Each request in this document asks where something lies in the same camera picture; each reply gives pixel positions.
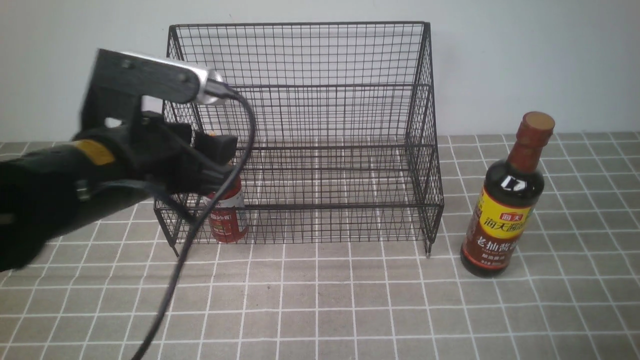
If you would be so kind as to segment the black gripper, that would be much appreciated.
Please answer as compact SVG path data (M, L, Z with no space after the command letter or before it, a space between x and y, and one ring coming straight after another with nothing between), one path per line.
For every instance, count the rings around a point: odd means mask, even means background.
M211 167L190 153L193 146L211 162ZM189 123L166 121L159 112L143 111L138 121L107 128L102 141L125 167L126 178L157 183L168 193L217 193L236 169L230 163L238 137L195 132Z

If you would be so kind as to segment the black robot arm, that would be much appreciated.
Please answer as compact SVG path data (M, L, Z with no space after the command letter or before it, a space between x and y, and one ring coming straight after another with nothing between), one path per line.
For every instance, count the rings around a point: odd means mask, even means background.
M142 113L142 124L89 130L70 143L1 163L1 271L25 268L45 244L150 198L216 192L238 137Z

